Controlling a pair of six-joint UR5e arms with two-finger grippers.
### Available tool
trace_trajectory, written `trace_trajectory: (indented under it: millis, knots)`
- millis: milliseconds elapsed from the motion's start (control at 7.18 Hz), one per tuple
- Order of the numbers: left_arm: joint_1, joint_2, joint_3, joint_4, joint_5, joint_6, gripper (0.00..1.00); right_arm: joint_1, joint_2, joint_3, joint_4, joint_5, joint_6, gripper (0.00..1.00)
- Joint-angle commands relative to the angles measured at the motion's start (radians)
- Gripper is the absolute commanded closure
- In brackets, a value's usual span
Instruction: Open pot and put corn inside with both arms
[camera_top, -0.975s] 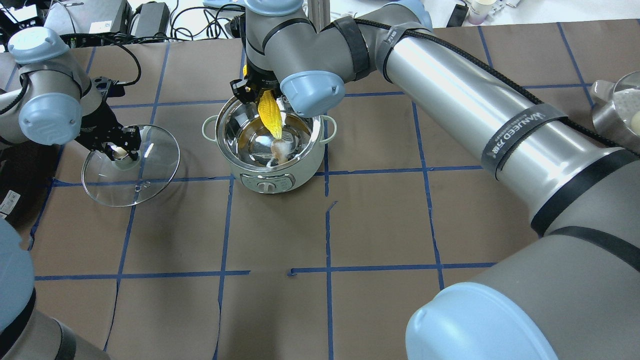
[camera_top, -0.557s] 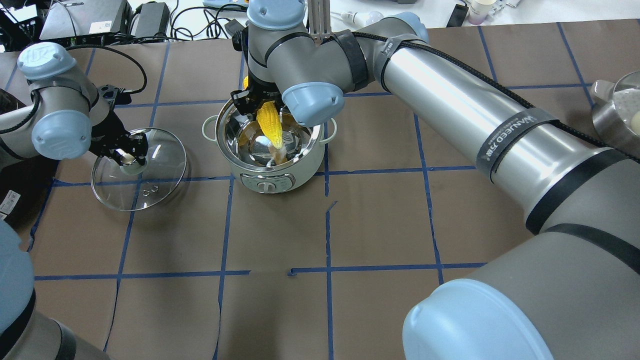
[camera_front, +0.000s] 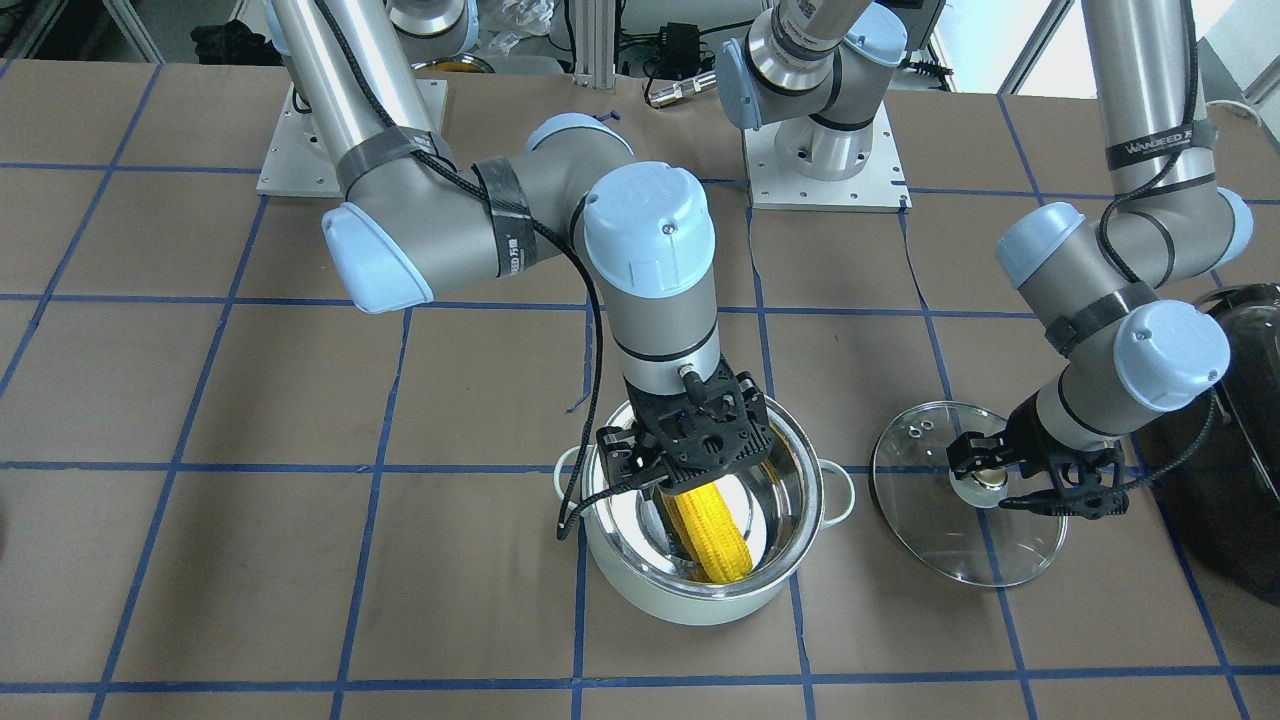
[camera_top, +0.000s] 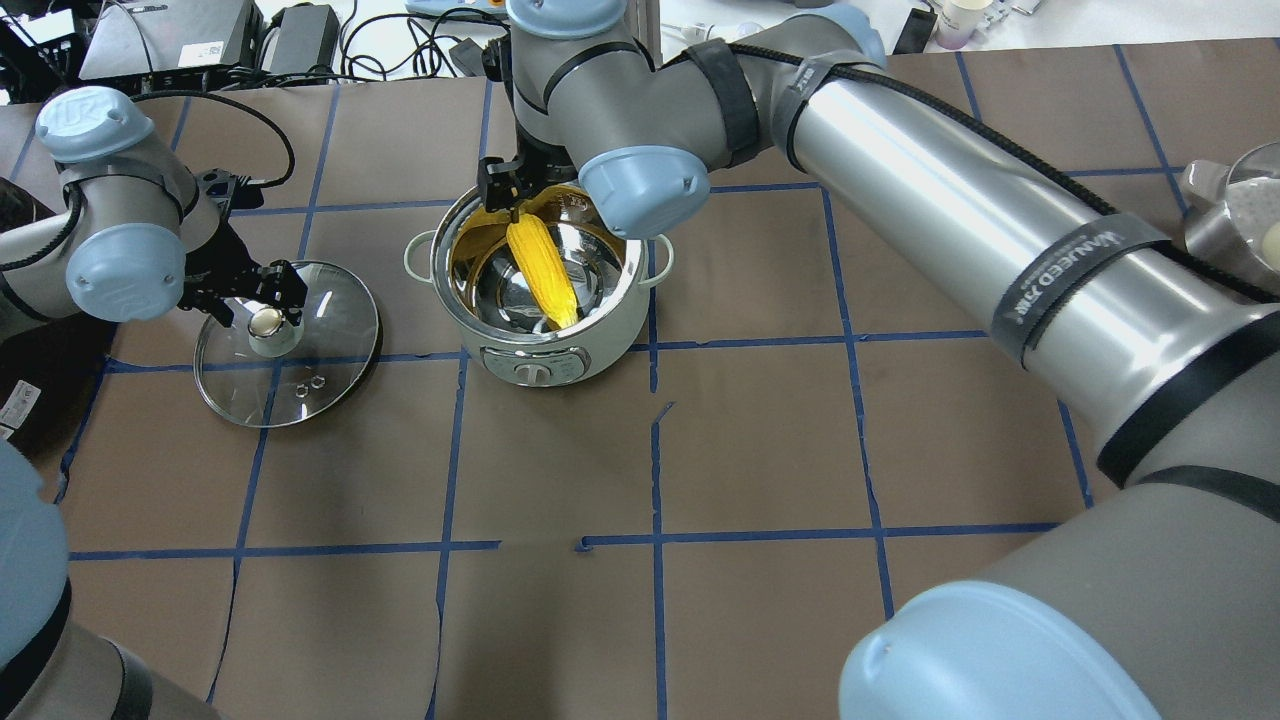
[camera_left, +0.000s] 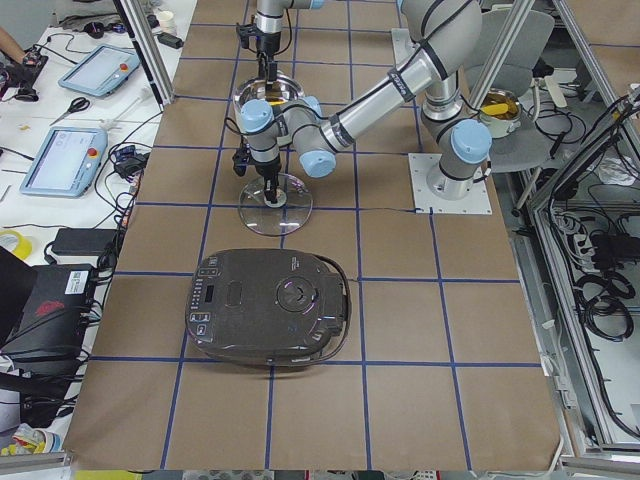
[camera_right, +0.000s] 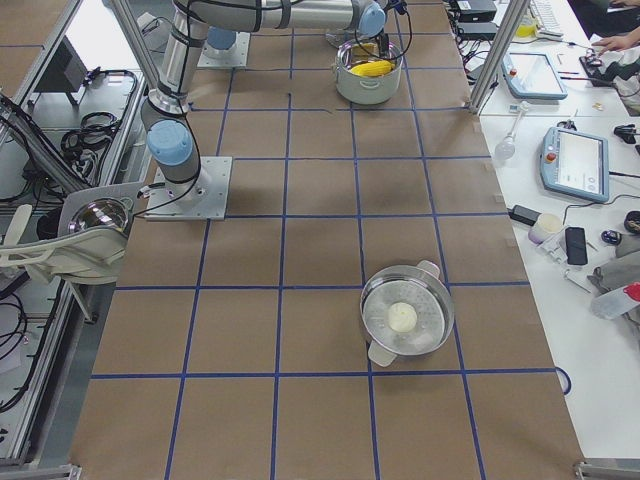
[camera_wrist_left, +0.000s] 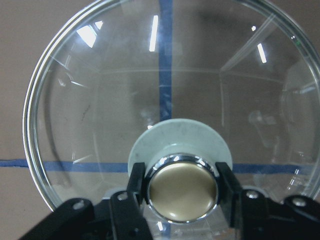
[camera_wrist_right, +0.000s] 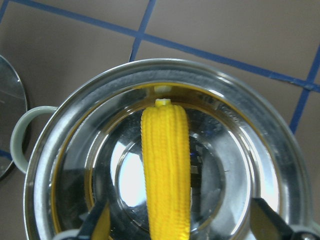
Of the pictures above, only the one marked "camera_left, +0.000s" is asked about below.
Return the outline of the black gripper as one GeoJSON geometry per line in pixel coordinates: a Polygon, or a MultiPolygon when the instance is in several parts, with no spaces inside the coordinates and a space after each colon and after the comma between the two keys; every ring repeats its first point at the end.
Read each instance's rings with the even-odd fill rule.
{"type": "Polygon", "coordinates": [[[261,80],[277,80],[276,54],[280,49],[280,33],[260,33],[256,37],[258,77],[261,80]]]}
{"type": "Polygon", "coordinates": [[[257,173],[264,180],[264,197],[266,203],[272,203],[272,193],[273,198],[277,199],[278,197],[278,175],[281,170],[281,161],[279,159],[272,160],[270,162],[258,162],[256,164],[257,173]]]}

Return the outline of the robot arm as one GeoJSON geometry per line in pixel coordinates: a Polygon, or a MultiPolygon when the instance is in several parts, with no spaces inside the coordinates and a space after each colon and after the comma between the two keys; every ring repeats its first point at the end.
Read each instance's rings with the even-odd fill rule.
{"type": "Polygon", "coordinates": [[[258,75],[267,85],[277,80],[277,52],[280,50],[283,16],[293,10],[320,9],[323,0],[259,0],[254,16],[258,75]]]}
{"type": "Polygon", "coordinates": [[[338,152],[418,94],[452,80],[481,33],[481,9],[475,1],[401,1],[398,7],[408,22],[408,55],[335,114],[323,116],[314,97],[281,105],[254,98],[237,111],[243,144],[234,154],[234,171],[243,176],[254,167],[269,202],[277,200],[281,147],[295,148],[308,176],[328,176],[338,152]]]}

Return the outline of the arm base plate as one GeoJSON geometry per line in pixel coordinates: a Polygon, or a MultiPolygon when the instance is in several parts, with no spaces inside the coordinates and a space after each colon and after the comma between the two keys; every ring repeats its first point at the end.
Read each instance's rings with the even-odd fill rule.
{"type": "Polygon", "coordinates": [[[447,177],[440,154],[410,153],[409,173],[414,209],[424,214],[491,215],[486,179],[477,168],[472,179],[447,177]]]}
{"type": "Polygon", "coordinates": [[[396,67],[408,62],[419,48],[419,44],[411,39],[409,30],[405,28],[392,28],[391,42],[396,67]]]}

